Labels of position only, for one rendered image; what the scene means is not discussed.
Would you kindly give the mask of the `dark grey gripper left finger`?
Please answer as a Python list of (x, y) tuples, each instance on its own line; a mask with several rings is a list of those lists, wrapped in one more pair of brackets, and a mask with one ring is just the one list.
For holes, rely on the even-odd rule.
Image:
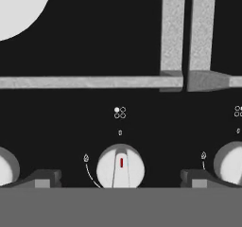
[(61, 171), (58, 169), (38, 169), (23, 180), (10, 183), (13, 188), (56, 188), (61, 187)]

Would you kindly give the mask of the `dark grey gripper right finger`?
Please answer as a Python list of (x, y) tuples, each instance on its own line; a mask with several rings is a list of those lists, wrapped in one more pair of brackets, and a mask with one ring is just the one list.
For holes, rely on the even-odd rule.
[(202, 169), (183, 169), (181, 187), (184, 188), (242, 188), (241, 184), (229, 183), (212, 176)]

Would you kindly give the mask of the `white round burner cap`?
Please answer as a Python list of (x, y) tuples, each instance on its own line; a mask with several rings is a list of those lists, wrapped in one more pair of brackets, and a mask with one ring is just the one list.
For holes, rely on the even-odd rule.
[(48, 0), (0, 0), (0, 42), (28, 29), (42, 14)]

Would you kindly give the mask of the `black hob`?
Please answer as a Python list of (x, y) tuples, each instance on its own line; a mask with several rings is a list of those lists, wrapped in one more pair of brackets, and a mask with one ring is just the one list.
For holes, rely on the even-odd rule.
[[(242, 142), (242, 88), (188, 92), (192, 1), (185, 0), (180, 89), (0, 89), (0, 146), (23, 176), (58, 169), (66, 187), (97, 183), (115, 144), (143, 158), (146, 187), (177, 187), (183, 169), (214, 170), (217, 152)], [(213, 71), (242, 76), (242, 0), (216, 0)]]

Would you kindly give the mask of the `white hob knob red mark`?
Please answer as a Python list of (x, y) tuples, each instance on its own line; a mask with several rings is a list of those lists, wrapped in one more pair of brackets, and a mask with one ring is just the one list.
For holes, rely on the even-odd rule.
[(127, 144), (115, 144), (100, 155), (96, 176), (104, 188), (137, 188), (145, 177), (139, 152)]

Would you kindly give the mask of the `grey hob grate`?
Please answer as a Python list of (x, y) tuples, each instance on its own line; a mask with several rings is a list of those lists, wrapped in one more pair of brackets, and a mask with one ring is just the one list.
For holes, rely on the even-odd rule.
[(242, 88), (242, 76), (211, 69), (216, 0), (193, 0), (189, 51), (188, 92)]
[(185, 0), (48, 0), (0, 42), (0, 89), (180, 89)]

